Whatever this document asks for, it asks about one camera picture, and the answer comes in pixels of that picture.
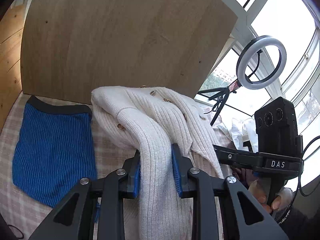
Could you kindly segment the person right forearm dark sleeve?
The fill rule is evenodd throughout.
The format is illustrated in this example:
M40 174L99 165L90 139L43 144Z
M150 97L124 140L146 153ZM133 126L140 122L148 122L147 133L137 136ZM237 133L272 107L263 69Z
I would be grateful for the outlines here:
M312 218L308 218L297 208L286 211L279 200L275 200L272 210L277 211L276 221L289 239L319 239L319 209Z

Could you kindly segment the person right hand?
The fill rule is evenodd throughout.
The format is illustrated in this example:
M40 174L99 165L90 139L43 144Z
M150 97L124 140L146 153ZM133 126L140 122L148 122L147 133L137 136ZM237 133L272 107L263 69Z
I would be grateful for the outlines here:
M267 187L269 184L270 182L268 179L259 178L250 184L248 190L268 213L287 208L293 198L292 190L286 187L282 188L276 194L273 202L271 204L267 204Z

